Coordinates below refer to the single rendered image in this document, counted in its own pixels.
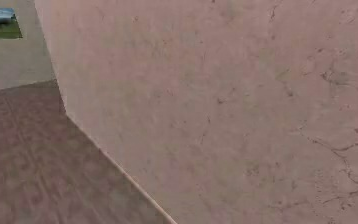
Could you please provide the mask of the landscape painting with green field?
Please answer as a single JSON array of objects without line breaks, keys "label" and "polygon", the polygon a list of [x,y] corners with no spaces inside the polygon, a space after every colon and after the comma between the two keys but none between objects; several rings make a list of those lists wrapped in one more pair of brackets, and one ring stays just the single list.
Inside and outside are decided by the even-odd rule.
[{"label": "landscape painting with green field", "polygon": [[0,8],[0,39],[22,37],[15,11],[12,8]]}]

